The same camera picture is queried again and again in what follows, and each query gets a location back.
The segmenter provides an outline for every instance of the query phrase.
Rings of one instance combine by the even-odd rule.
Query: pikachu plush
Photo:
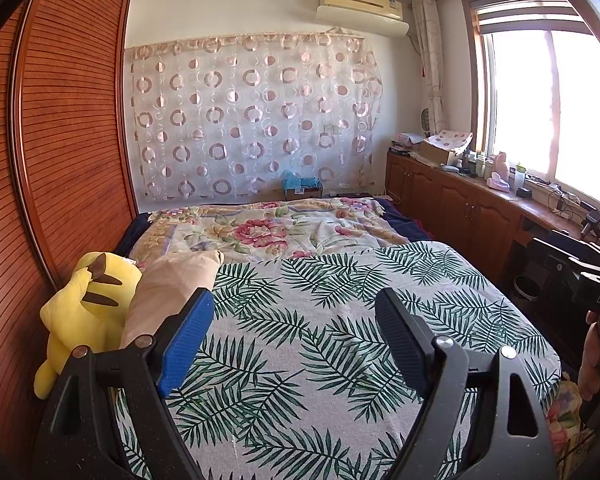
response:
[[[88,253],[77,263],[69,283],[40,309],[49,330],[46,361],[33,389],[46,399],[71,351],[87,345],[93,352],[116,350],[126,311],[142,274],[129,260],[111,253]]]

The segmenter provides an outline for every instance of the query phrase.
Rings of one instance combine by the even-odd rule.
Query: dark blue bed sheet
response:
[[[371,198],[372,196],[368,193],[360,193],[356,195],[339,195],[348,196],[350,198]],[[431,240],[429,234],[420,228],[418,222],[411,218],[407,218],[400,213],[390,200],[382,198],[376,198],[384,214],[382,218],[385,219],[388,224],[395,229],[395,231],[405,238],[408,238],[411,242],[419,242],[421,240]],[[140,239],[142,234],[149,228],[151,222],[149,222],[149,213],[140,213],[132,222],[129,227],[126,228],[125,234],[123,235],[120,243],[113,251],[118,256],[128,256],[133,249],[133,246]]]

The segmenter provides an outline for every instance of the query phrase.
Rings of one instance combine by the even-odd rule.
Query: green leaf pattern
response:
[[[466,348],[516,348],[536,393],[551,401],[560,375],[553,349],[446,245],[227,264],[213,291],[216,318],[166,401],[208,478],[381,479],[422,402],[374,319],[386,286]],[[440,480],[458,469],[476,399],[465,393]],[[114,405],[132,470],[150,478],[123,392]]]

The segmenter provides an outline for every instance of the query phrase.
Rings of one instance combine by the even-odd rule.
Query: blue gripper pad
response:
[[[389,345],[405,384],[426,397],[432,386],[429,367],[433,363],[433,332],[418,316],[412,316],[391,288],[376,295],[376,323]]]
[[[184,382],[184,379],[193,363],[200,343],[205,338],[214,317],[214,297],[206,288],[198,288],[189,298],[180,314],[169,316],[156,332],[158,343],[156,350],[159,352],[158,360],[162,358],[162,370],[155,383],[158,396],[166,399],[171,392]],[[160,331],[168,323],[179,323],[170,341],[160,349]]]

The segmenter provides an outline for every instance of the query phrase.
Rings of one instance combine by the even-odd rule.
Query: pillow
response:
[[[126,313],[120,348],[142,334],[155,334],[167,316],[179,313],[199,287],[214,288],[220,251],[170,253],[150,264],[136,286]]]

